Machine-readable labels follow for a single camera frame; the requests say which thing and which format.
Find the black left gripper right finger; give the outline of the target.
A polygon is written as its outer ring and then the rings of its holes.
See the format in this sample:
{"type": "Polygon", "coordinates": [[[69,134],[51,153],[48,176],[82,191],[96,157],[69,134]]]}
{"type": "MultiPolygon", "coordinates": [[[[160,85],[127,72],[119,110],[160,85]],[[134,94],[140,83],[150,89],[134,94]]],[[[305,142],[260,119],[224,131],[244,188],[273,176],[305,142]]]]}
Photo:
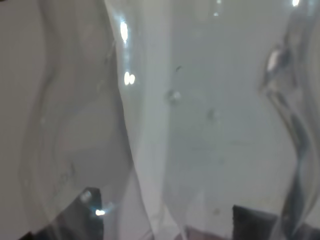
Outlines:
{"type": "MultiPolygon", "coordinates": [[[[232,207],[232,240],[268,240],[277,216],[238,205],[232,207]]],[[[320,229],[304,224],[286,240],[319,240],[320,229]]]]}

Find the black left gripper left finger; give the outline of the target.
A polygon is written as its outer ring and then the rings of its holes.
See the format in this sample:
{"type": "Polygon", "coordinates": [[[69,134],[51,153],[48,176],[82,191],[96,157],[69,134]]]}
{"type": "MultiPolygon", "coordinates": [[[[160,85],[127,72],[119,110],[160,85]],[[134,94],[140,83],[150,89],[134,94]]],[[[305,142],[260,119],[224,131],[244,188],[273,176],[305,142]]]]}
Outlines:
{"type": "Polygon", "coordinates": [[[87,187],[54,220],[37,231],[29,231],[21,240],[102,240],[104,223],[96,215],[102,209],[98,188],[87,187]]]}

